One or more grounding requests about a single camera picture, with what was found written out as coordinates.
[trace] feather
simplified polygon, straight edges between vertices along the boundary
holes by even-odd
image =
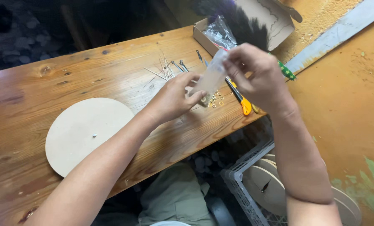
[[[238,45],[250,43],[264,51],[268,49],[266,26],[260,26],[257,18],[248,18],[233,0],[191,0],[191,9],[197,15],[208,16],[210,23],[222,15]]]

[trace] green pants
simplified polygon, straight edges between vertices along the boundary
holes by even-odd
[[[93,226],[149,226],[173,220],[191,226],[216,226],[193,170],[178,162],[163,170],[141,197],[142,212],[98,215]]]

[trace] open cardboard box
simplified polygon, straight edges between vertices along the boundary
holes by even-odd
[[[278,0],[236,0],[235,4],[242,7],[249,18],[256,17],[260,24],[266,25],[269,37],[268,51],[275,49],[294,31],[291,18],[299,23],[303,20],[294,8],[285,6]],[[195,23],[193,37],[214,56],[219,48],[202,33],[207,27],[208,19]]]

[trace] plastic wrap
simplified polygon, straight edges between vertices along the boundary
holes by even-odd
[[[236,39],[230,31],[229,26],[223,20],[223,16],[218,16],[213,23],[208,25],[208,28],[203,33],[209,40],[225,49],[237,46]]]
[[[202,77],[198,80],[195,87],[190,91],[189,96],[200,90],[207,91],[207,95],[199,102],[200,105],[207,107],[209,101],[211,100],[211,96],[214,95],[214,92],[225,80],[227,72],[222,62],[226,60],[227,57],[228,53],[223,49],[219,49]]]

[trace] plastic crate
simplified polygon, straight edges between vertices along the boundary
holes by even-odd
[[[260,142],[228,170],[222,170],[221,176],[253,226],[287,226],[286,216],[278,216],[262,208],[252,199],[242,183],[243,172],[275,147],[269,119],[263,117],[261,122],[265,129],[258,131]]]

